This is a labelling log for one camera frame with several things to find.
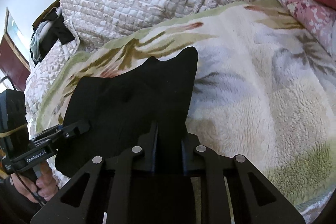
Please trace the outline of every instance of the black sleeve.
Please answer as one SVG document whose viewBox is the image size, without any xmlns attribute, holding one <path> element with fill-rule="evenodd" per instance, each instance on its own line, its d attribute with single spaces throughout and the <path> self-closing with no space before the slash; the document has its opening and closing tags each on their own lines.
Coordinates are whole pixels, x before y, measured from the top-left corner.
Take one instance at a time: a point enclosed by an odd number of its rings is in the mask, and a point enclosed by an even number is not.
<svg viewBox="0 0 336 224">
<path fill-rule="evenodd" d="M 21 195 L 11 184 L 10 177 L 0 183 L 0 223 L 29 224 L 41 207 Z"/>
</svg>

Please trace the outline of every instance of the yellow rubber band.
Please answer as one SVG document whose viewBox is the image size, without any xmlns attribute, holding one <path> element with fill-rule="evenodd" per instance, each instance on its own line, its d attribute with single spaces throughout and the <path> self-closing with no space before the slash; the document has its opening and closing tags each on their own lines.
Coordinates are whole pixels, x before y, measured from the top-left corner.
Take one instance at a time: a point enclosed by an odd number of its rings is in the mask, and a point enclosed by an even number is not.
<svg viewBox="0 0 336 224">
<path fill-rule="evenodd" d="M 10 131 L 8 131 L 8 132 L 0 133 L 0 138 L 7 137 L 7 136 L 9 136 L 9 135 L 15 133 L 16 131 L 19 131 L 20 129 L 22 129 L 22 128 L 26 127 L 26 126 L 27 126 L 27 123 L 25 123 L 25 124 L 19 126 L 18 128 L 15 128 L 15 129 L 13 129 L 13 130 L 10 130 Z"/>
</svg>

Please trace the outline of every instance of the triangular cutout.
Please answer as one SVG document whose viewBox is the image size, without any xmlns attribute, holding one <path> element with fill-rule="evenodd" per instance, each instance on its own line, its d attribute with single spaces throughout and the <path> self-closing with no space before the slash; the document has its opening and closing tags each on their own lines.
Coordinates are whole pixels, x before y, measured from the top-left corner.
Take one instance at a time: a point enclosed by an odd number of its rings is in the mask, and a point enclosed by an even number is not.
<svg viewBox="0 0 336 224">
<path fill-rule="evenodd" d="M 75 208 L 79 207 L 89 179 L 89 173 L 83 174 L 79 180 L 77 180 L 76 183 L 61 197 L 61 202 Z"/>
<path fill-rule="evenodd" d="M 257 199 L 257 203 L 260 207 L 277 200 L 271 191 L 267 189 L 267 187 L 256 177 L 255 174 L 249 172 L 248 176 L 254 191 L 254 195 Z"/>
</svg>

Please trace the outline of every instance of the silver screw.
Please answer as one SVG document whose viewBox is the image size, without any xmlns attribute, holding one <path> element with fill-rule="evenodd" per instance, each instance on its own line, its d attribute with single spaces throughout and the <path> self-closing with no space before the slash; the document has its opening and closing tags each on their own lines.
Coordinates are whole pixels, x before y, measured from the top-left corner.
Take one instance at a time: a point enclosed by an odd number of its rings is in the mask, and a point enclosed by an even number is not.
<svg viewBox="0 0 336 224">
<path fill-rule="evenodd" d="M 132 152 L 133 153 L 140 153 L 142 150 L 141 146 L 134 146 L 132 147 Z"/>
<path fill-rule="evenodd" d="M 102 158 L 101 156 L 95 156 L 95 157 L 92 159 L 92 162 L 93 162 L 94 164 L 99 164 L 99 163 L 102 162 L 102 160 L 103 160 L 103 158 Z"/>
<path fill-rule="evenodd" d="M 198 145 L 198 146 L 196 147 L 196 150 L 197 150 L 198 152 L 204 152 L 205 150 L 207 150 L 207 148 L 206 148 L 204 145 Z"/>
<path fill-rule="evenodd" d="M 236 161 L 243 163 L 246 160 L 246 158 L 243 155 L 237 155 Z"/>
</svg>

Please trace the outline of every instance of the black cloth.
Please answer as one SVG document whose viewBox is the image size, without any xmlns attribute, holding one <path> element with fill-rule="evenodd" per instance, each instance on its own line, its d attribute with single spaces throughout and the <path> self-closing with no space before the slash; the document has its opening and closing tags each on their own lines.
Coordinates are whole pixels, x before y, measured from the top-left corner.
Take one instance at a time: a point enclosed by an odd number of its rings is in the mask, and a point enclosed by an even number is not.
<svg viewBox="0 0 336 224">
<path fill-rule="evenodd" d="M 10 177 L 0 182 L 1 224 L 28 224 L 40 208 L 11 185 Z"/>
<path fill-rule="evenodd" d="M 47 14 L 42 22 L 44 21 L 53 21 L 52 26 L 48 30 L 45 37 L 42 39 L 39 45 L 39 50 L 41 54 L 40 62 L 46 57 L 47 53 L 59 39 L 61 44 L 64 45 L 74 40 L 74 36 L 64 25 L 63 15 L 58 16 L 55 10 L 53 9 L 49 14 Z"/>
<path fill-rule="evenodd" d="M 110 158 L 137 145 L 158 121 L 160 175 L 133 179 L 129 223 L 194 223 L 194 193 L 181 175 L 181 136 L 193 91 L 198 54 L 184 49 L 168 61 L 149 58 L 112 79 L 82 78 L 68 105 L 64 126 L 89 120 L 90 131 L 58 149 L 56 168 L 72 177 L 94 156 Z"/>
</svg>

